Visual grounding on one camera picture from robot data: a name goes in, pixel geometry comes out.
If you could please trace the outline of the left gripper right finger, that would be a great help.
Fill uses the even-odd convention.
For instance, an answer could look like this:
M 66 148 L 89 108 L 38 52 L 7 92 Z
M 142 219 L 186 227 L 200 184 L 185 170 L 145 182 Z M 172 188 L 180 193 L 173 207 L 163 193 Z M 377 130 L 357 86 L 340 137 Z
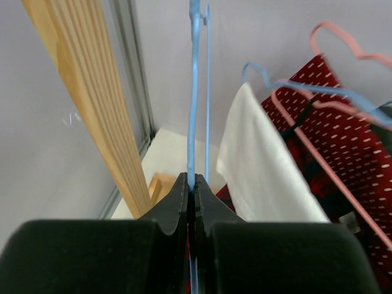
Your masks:
M 195 177 L 200 293 L 379 293 L 358 240 L 331 223 L 246 222 Z

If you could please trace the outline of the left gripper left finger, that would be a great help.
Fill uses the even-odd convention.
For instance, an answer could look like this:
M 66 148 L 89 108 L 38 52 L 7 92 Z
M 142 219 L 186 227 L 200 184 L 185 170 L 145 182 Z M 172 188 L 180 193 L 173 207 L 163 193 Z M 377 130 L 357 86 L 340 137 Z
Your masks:
M 2 293 L 185 293 L 187 175 L 137 220 L 32 220 L 1 254 Z

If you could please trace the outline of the white skirt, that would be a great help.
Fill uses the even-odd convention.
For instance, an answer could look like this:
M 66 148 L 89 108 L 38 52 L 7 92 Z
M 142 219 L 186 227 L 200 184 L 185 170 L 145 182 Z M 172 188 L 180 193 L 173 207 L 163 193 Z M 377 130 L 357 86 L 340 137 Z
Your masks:
M 245 221 L 330 221 L 249 83 L 228 113 L 216 170 Z

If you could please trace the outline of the red dotted skirt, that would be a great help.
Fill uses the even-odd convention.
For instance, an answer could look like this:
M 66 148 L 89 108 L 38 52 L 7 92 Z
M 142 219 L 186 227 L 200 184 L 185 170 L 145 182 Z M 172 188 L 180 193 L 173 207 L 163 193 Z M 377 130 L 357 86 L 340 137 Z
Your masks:
M 361 206 L 391 235 L 391 155 L 363 119 L 333 108 L 313 108 L 301 131 Z M 298 168 L 328 218 L 352 229 L 372 263 L 383 293 L 391 292 L 391 251 L 296 136 L 287 140 Z

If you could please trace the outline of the pink wire hanger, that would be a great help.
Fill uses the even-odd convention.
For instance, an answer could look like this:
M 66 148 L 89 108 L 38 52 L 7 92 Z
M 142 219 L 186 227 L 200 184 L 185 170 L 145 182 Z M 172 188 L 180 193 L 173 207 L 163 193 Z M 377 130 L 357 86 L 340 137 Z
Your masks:
M 389 68 L 391 70 L 391 58 L 380 54 L 380 53 L 365 53 L 362 51 L 361 47 L 357 43 L 357 41 L 345 30 L 340 28 L 338 25 L 334 24 L 331 21 L 323 21 L 317 24 L 310 33 L 309 36 L 309 45 L 312 52 L 315 55 L 321 55 L 321 50 L 316 41 L 316 33 L 320 28 L 325 28 L 329 30 L 332 34 L 334 34 L 338 39 L 343 41 L 346 46 L 350 49 L 353 55 L 360 60 L 373 60 L 382 64 L 383 66 Z
M 339 96 L 328 89 L 286 81 L 271 92 L 271 101 L 323 171 L 391 250 L 391 155 L 370 128 L 372 116 L 332 100 L 321 102 L 312 91 Z

